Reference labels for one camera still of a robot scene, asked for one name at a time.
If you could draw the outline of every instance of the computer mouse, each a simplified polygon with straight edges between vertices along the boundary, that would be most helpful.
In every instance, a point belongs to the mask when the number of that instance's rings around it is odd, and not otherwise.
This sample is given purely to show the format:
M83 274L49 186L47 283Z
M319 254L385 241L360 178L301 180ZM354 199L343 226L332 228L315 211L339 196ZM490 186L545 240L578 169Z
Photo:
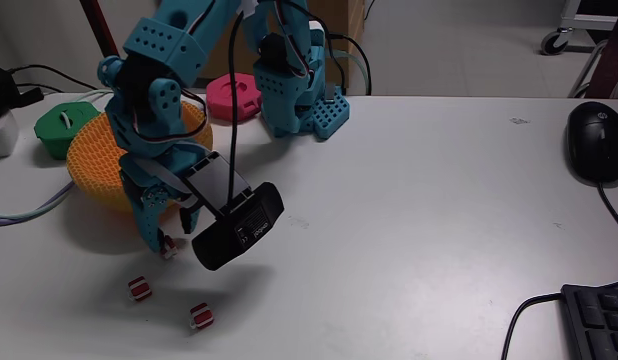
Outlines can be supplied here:
M569 160L576 174L595 183L618 180L618 113L599 102L578 105L567 125Z

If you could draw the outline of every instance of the red and white block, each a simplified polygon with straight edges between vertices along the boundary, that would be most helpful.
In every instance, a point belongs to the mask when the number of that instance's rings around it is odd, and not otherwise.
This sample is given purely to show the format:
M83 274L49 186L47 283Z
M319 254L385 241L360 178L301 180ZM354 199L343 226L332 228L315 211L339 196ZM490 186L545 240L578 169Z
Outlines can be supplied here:
M213 314L206 303L202 303L191 309L191 321L189 326L192 329L204 329L213 324Z
M176 254L178 254L178 246L176 246L176 243L173 241L171 236L166 235L162 250L160 250L160 255L163 259L169 260L176 256Z
M151 296L151 288L144 276L129 282L129 300L142 301Z

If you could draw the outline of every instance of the white power adapter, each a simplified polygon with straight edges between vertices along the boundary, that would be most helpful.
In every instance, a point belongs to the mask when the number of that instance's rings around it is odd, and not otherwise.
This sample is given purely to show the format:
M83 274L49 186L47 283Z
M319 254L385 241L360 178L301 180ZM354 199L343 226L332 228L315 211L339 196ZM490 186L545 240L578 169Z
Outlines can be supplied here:
M11 155L18 141L18 124L11 110L0 118L0 157Z

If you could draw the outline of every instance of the pink object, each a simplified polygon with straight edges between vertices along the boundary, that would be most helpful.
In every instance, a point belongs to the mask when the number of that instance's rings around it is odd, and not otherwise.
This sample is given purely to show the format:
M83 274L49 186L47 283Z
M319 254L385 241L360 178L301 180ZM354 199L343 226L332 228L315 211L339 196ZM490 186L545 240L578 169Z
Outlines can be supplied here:
M236 74L236 90L238 91L238 122L242 122L260 112L262 96L256 88L256 79L253 75ZM212 81L207 86L207 104L215 118L232 121L229 74Z

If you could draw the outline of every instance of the black keyboard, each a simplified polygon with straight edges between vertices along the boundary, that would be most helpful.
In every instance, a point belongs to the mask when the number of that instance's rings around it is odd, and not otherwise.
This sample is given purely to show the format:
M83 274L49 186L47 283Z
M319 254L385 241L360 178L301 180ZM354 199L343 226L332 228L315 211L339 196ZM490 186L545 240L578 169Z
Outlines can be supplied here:
M564 285L562 295L579 359L618 360L618 290Z

